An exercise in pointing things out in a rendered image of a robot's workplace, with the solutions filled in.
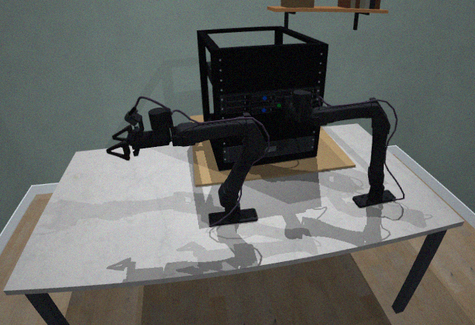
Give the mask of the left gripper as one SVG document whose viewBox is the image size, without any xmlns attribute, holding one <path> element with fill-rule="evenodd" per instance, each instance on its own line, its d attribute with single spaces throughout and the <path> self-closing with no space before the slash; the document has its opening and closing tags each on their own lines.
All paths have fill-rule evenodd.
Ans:
<svg viewBox="0 0 475 325">
<path fill-rule="evenodd" d="M 138 122 L 140 128 L 138 128 L 138 126 L 135 126 L 134 129 L 132 129 L 132 126 L 128 125 L 127 127 L 123 128 L 121 131 L 113 135 L 112 138 L 114 140 L 118 140 L 122 142 L 119 142 L 116 145 L 106 149 L 107 154 L 111 154 L 128 161 L 130 160 L 130 153 L 131 153 L 129 145 L 132 146 L 132 149 L 134 150 L 133 154 L 135 157 L 139 155 L 141 148 L 154 147 L 153 140 L 150 140 L 150 138 L 152 138 L 152 131 L 144 131 L 142 115 L 139 115 L 137 112 L 134 111 L 131 115 L 131 118 L 134 121 Z M 117 137 L 126 131 L 128 132 L 127 138 Z M 112 151 L 120 147 L 123 149 L 124 154 L 120 154 L 120 153 L 116 153 Z"/>
</svg>

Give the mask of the black open rack frame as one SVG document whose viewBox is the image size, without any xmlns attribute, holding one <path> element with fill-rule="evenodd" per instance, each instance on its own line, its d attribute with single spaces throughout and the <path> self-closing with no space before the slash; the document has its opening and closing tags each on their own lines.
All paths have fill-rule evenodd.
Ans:
<svg viewBox="0 0 475 325">
<path fill-rule="evenodd" d="M 208 35 L 265 30 L 275 31 L 274 45 L 219 48 Z M 283 33 L 306 43 L 283 44 Z M 319 96 L 324 99 L 327 43 L 282 26 L 272 26 L 197 30 L 197 44 L 205 122 L 243 116 L 245 112 L 226 114 L 225 95 L 229 94 L 317 87 L 316 100 Z M 206 48 L 210 62 L 206 61 Z M 213 114 L 209 110 L 207 74 L 209 80 L 213 78 Z M 265 157 L 253 166 L 317 157 L 321 126 L 307 124 L 307 120 L 298 123 L 293 118 L 285 119 L 282 108 L 270 113 L 248 113 L 263 124 L 270 144 Z M 243 138 L 210 139 L 219 171 L 232 169 Z"/>
</svg>

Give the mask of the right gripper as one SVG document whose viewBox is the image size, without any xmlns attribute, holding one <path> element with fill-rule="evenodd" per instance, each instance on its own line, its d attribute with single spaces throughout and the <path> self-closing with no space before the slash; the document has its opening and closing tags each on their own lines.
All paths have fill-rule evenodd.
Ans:
<svg viewBox="0 0 475 325">
<path fill-rule="evenodd" d="M 284 118 L 291 119 L 291 111 L 293 109 L 292 106 L 293 96 L 283 96 L 282 99 L 282 111 L 284 111 Z M 311 108 L 313 108 L 313 100 L 311 101 Z"/>
</svg>

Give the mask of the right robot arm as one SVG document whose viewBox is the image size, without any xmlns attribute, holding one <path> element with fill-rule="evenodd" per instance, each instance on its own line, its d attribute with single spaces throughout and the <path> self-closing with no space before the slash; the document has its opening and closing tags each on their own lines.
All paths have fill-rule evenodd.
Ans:
<svg viewBox="0 0 475 325">
<path fill-rule="evenodd" d="M 291 111 L 291 116 L 298 123 L 307 120 L 307 124 L 322 126 L 347 119 L 372 119 L 373 139 L 370 166 L 368 167 L 370 190 L 369 194 L 354 196 L 353 201 L 359 208 L 394 201 L 396 197 L 389 190 L 383 188 L 384 155 L 387 135 L 390 132 L 390 123 L 378 101 L 338 107 L 320 106 L 311 108 L 311 94 L 310 91 L 293 91 L 292 106 L 294 108 Z"/>
</svg>

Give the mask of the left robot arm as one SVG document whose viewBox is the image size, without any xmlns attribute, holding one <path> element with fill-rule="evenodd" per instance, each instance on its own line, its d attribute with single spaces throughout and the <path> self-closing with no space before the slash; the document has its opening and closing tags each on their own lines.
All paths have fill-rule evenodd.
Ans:
<svg viewBox="0 0 475 325">
<path fill-rule="evenodd" d="M 244 137 L 235 164 L 218 190 L 220 204 L 225 208 L 225 211 L 209 214 L 209 225 L 221 220 L 237 204 L 240 187 L 249 169 L 258 155 L 266 150 L 266 141 L 255 121 L 251 119 L 231 119 L 203 124 L 184 122 L 174 126 L 171 114 L 165 108 L 151 109 L 148 115 L 153 130 L 150 140 L 153 140 L 154 147 L 169 145 L 171 141 L 173 146 L 186 147 L 210 139 Z M 257 220 L 258 216 L 255 209 L 240 210 L 239 203 L 228 217 L 214 226 L 248 223 Z"/>
</svg>

